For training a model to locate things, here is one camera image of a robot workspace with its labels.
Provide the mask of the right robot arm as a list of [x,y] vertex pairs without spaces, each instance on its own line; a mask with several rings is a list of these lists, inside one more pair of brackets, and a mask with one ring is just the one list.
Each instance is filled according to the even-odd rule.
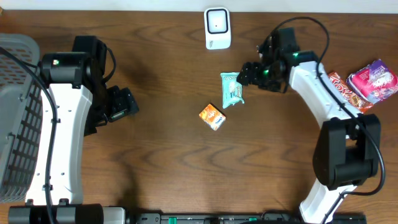
[[309,107],[320,134],[312,159],[316,179],[300,216],[305,223],[329,223],[347,195],[359,194],[357,186],[385,173],[379,119],[341,95],[316,54],[297,45],[292,28],[272,31],[257,51],[261,61],[245,63],[237,81],[280,93],[291,88]]

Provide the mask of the teal wet wipes pack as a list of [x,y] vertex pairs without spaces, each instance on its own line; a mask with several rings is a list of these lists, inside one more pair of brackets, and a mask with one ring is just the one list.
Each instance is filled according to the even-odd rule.
[[241,102],[245,104],[243,99],[243,86],[237,82],[239,72],[220,73],[222,82],[222,102],[223,109]]

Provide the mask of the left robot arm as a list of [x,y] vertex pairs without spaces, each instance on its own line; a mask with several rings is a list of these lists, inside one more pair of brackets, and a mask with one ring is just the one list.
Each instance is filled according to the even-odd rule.
[[128,88],[108,87],[112,50],[78,35],[41,55],[26,35],[1,35],[1,202],[9,223],[134,223],[123,207],[84,204],[83,140],[135,114]]

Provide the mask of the red orange snack bar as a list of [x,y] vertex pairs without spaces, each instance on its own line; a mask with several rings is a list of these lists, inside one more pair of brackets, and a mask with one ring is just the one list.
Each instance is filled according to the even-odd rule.
[[328,78],[341,95],[350,102],[352,106],[359,109],[360,112],[365,113],[368,109],[374,106],[372,103],[351,91],[348,84],[336,72],[329,73]]

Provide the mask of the purple red tissue pack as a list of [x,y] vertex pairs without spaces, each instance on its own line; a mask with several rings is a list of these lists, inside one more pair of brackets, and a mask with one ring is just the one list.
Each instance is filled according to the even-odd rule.
[[381,59],[350,74],[346,81],[357,95],[372,104],[397,93],[397,75]]

